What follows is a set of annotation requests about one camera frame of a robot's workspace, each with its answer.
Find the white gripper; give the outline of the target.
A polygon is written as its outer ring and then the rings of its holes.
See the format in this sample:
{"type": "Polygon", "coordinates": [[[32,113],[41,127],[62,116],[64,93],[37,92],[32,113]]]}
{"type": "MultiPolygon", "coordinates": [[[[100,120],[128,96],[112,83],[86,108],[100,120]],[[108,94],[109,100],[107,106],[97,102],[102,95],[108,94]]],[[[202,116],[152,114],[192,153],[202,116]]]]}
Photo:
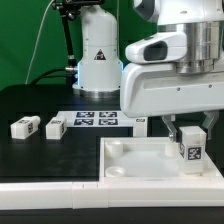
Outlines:
{"type": "Polygon", "coordinates": [[[224,109],[224,52],[205,62],[203,70],[179,72],[187,55],[187,35],[159,32],[129,45],[129,64],[121,81],[120,106],[129,117],[163,116],[172,142],[177,129],[171,114],[205,112],[202,124],[211,139],[212,129],[224,109]]]}

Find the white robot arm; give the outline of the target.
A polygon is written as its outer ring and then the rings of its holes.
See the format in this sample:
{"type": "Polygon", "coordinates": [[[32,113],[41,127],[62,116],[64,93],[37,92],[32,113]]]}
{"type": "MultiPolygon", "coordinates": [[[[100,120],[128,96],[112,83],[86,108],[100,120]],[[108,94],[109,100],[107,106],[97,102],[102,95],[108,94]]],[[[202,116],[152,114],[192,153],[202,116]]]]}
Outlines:
{"type": "Polygon", "coordinates": [[[211,130],[224,109],[224,0],[133,0],[157,32],[128,45],[127,66],[117,57],[117,32],[98,6],[82,9],[83,58],[75,90],[90,97],[120,93],[129,117],[161,116],[172,138],[172,117],[203,112],[211,130]]]}

